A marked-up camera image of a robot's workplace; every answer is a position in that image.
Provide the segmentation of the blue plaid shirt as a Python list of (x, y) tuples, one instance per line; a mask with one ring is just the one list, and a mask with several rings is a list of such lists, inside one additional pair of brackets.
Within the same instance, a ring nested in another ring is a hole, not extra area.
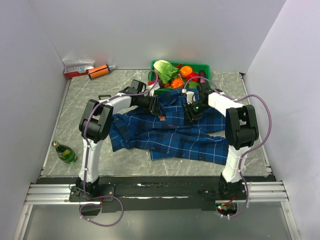
[(120, 149), (148, 150), (152, 160), (182, 158), (225, 165), (229, 145), (222, 136), (225, 117), (216, 109), (205, 110), (202, 118), (184, 124), (183, 104), (187, 102), (181, 89), (158, 96), (164, 116), (137, 107), (123, 114), (114, 114), (109, 137), (114, 152)]

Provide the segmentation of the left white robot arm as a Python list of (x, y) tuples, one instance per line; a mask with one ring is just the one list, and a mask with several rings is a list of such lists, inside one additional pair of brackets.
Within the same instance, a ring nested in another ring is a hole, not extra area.
[(76, 187), (87, 201), (99, 196), (99, 160), (104, 140), (110, 133), (113, 115), (132, 106), (141, 107), (149, 113), (161, 116), (158, 97), (159, 81), (152, 85), (132, 80), (131, 85), (107, 99), (90, 99), (82, 114), (79, 131), (83, 141), (82, 165)]

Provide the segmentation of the small brooch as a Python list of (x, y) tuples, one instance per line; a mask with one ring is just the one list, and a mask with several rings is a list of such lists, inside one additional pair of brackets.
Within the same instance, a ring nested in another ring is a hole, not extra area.
[(158, 118), (159, 118), (159, 120), (160, 120), (161, 122), (164, 122), (164, 121), (166, 120), (166, 117), (165, 117), (165, 116), (159, 116)]

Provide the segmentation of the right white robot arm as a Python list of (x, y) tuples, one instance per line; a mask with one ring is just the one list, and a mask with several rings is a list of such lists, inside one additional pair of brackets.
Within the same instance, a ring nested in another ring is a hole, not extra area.
[(253, 105), (239, 103), (223, 91), (212, 89), (207, 82), (199, 83), (196, 89), (198, 98), (192, 91), (182, 89), (182, 95), (187, 100), (183, 105), (184, 124), (199, 120), (203, 112), (210, 108), (225, 117), (224, 135), (228, 153), (217, 189), (219, 195), (227, 200), (244, 190), (242, 177), (247, 151), (259, 138), (256, 111)]

